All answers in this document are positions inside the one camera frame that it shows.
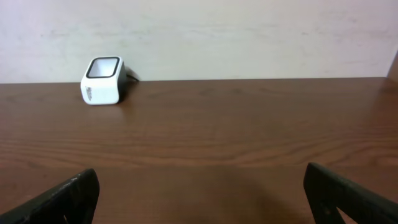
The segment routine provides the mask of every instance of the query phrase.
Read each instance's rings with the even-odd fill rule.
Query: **black object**
[[[337,207],[358,224],[398,223],[398,204],[318,164],[308,164],[304,190],[317,224],[345,223]]]
[[[88,169],[0,215],[0,224],[90,224],[99,194],[97,175]]]

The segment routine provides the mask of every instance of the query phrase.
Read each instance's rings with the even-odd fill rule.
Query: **small white device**
[[[81,80],[81,95],[89,105],[115,104],[124,93],[126,81],[126,69],[121,57],[94,58]]]

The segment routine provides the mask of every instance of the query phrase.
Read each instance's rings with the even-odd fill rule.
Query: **white wall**
[[[0,82],[79,82],[120,55],[143,80],[384,77],[397,0],[0,0]]]

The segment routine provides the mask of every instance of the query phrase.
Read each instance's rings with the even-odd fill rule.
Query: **wooden table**
[[[0,213],[93,167],[93,223],[313,223],[318,162],[398,202],[398,84],[385,78],[0,85]]]

